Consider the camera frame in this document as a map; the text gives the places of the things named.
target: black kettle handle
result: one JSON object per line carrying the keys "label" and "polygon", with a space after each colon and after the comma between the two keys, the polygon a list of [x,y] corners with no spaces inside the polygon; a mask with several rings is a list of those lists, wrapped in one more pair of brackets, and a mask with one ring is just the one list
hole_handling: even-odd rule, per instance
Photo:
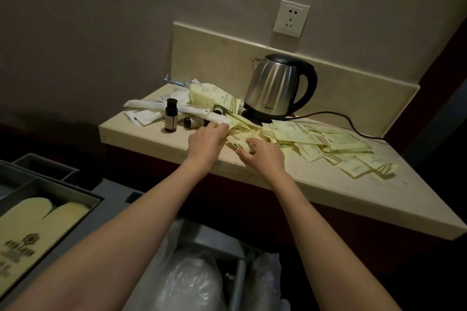
{"label": "black kettle handle", "polygon": [[298,83],[300,82],[301,75],[306,76],[308,81],[308,87],[306,88],[305,94],[302,96],[302,98],[295,103],[293,103],[295,99],[295,96],[293,96],[290,102],[289,111],[287,112],[287,115],[294,113],[295,111],[301,109],[304,105],[306,105],[315,93],[316,85],[318,84],[318,75],[316,74],[314,66],[312,66],[310,63],[301,60],[300,63],[296,65],[296,73],[298,75],[296,91],[298,90]]}

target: stainless steel kettle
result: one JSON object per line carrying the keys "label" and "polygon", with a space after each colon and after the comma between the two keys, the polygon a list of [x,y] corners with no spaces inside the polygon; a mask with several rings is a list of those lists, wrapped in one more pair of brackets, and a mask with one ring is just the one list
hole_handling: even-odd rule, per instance
{"label": "stainless steel kettle", "polygon": [[[306,76],[308,87],[303,97],[294,103],[301,75]],[[317,83],[315,69],[306,61],[282,54],[266,55],[250,80],[245,117],[256,123],[284,119],[310,100]]]}

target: wall outlet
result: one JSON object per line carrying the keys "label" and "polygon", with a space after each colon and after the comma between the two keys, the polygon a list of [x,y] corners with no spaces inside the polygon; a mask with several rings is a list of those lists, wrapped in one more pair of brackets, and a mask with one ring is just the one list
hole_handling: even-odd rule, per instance
{"label": "wall outlet", "polygon": [[274,31],[293,37],[300,37],[309,9],[308,5],[281,0]]}

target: countertop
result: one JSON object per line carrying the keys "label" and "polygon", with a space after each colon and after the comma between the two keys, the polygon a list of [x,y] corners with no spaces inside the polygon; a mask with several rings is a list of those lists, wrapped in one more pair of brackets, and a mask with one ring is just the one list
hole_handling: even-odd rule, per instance
{"label": "countertop", "polygon": [[[166,84],[144,100],[170,94],[177,87]],[[101,141],[105,144],[181,164],[186,158],[188,137],[194,130],[178,126],[176,132],[166,133],[163,128],[163,121],[146,127],[135,126],[120,112],[100,125],[99,131]],[[370,173],[352,179],[324,159],[309,163],[298,154],[289,163],[288,172],[310,202],[449,240],[467,231],[467,225],[390,145],[366,141],[373,146],[377,156],[399,166],[394,178],[383,180],[375,173]],[[269,188],[227,146],[222,149],[211,173]]]}

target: power cord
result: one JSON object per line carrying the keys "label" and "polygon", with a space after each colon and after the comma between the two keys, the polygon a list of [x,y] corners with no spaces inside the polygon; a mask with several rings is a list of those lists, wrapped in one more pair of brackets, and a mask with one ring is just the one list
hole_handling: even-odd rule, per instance
{"label": "power cord", "polygon": [[315,113],[310,113],[310,114],[307,114],[305,116],[300,116],[300,117],[294,117],[294,118],[284,118],[283,120],[284,121],[291,121],[291,120],[294,120],[294,119],[301,119],[301,118],[307,118],[307,117],[311,117],[311,116],[314,116],[316,114],[322,114],[322,113],[330,113],[330,114],[335,114],[335,115],[338,115],[338,116],[341,116],[341,117],[344,117],[345,119],[348,120],[350,126],[352,127],[353,131],[355,133],[357,133],[359,136],[361,137],[364,137],[364,138],[367,138],[367,139],[378,139],[378,140],[384,140],[384,138],[380,138],[380,137],[370,137],[370,136],[366,136],[365,134],[362,134],[360,133],[356,128],[355,126],[353,125],[352,123],[352,120],[346,116],[345,114],[342,114],[342,113],[337,113],[337,112],[332,112],[332,111],[321,111],[321,112],[315,112]]}

